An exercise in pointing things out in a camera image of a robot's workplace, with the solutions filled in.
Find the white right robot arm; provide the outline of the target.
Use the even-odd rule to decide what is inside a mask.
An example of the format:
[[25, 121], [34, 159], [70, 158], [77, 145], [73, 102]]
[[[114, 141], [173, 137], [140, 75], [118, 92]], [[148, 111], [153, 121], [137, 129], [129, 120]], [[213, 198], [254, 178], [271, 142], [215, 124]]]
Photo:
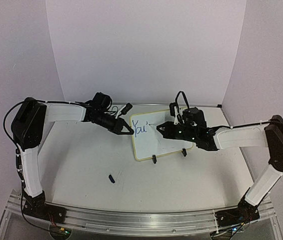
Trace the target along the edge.
[[166, 121], [156, 127], [165, 139], [191, 142], [208, 152], [249, 147], [268, 150], [269, 161], [245, 193], [238, 205], [240, 208], [245, 205], [257, 206], [283, 176], [283, 118], [280, 115], [257, 123], [209, 127], [204, 112], [196, 107], [180, 111], [173, 104], [170, 114], [174, 117], [173, 121]]

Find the blue marker cap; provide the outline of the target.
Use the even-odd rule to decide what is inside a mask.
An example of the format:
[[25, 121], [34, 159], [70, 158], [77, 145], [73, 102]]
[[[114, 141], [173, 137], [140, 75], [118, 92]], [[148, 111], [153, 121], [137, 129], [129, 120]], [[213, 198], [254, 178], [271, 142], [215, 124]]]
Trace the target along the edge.
[[111, 174], [108, 176], [108, 178], [109, 178], [109, 180], [111, 181], [112, 184], [114, 184], [116, 182]]

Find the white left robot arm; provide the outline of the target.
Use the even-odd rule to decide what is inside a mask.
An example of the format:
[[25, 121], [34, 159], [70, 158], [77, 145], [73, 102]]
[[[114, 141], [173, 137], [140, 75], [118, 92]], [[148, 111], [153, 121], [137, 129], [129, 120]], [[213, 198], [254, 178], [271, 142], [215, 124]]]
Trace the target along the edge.
[[25, 195], [31, 199], [28, 207], [39, 218], [49, 213], [49, 207], [39, 197], [45, 196], [41, 185], [38, 155], [44, 126], [55, 122], [92, 123], [116, 135], [133, 135], [134, 130], [122, 118], [131, 109], [127, 103], [111, 112], [112, 99], [98, 92], [86, 102], [44, 101], [27, 97], [11, 124], [12, 140], [17, 148], [17, 170]]

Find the white whiteboard yellow rim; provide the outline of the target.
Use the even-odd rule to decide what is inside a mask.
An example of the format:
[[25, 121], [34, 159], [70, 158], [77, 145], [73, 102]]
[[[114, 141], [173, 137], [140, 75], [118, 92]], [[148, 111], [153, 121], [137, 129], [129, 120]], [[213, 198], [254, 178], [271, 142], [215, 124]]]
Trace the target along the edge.
[[148, 124], [158, 126], [173, 119], [168, 109], [132, 114], [129, 117], [131, 128], [134, 130], [132, 144], [136, 160], [148, 160], [152, 155], [162, 157], [181, 152], [183, 148], [186, 150], [193, 148], [192, 142], [165, 139], [157, 130], [148, 126]]

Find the white marker pen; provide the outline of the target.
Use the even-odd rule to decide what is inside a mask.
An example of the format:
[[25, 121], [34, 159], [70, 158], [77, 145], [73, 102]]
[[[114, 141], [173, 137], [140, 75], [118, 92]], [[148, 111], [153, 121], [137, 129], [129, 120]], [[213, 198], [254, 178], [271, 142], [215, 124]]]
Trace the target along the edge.
[[165, 130], [165, 126], [162, 125], [155, 125], [155, 124], [148, 124], [148, 126], [154, 130], [157, 131], [164, 131]]

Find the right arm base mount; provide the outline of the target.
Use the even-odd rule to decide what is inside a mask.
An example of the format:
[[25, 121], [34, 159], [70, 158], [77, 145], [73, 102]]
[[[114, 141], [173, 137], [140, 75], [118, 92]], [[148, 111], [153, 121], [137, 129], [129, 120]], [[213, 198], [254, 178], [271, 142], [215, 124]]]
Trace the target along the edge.
[[215, 217], [219, 227], [228, 227], [258, 220], [260, 214], [256, 206], [244, 201], [235, 208], [217, 211]]

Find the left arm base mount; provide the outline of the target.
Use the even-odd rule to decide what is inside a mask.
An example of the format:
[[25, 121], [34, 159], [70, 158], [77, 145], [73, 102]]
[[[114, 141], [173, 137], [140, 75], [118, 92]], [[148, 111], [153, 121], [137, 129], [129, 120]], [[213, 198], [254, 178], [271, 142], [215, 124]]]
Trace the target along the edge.
[[62, 224], [66, 218], [66, 209], [45, 202], [44, 198], [27, 199], [22, 207], [22, 213], [41, 220]]

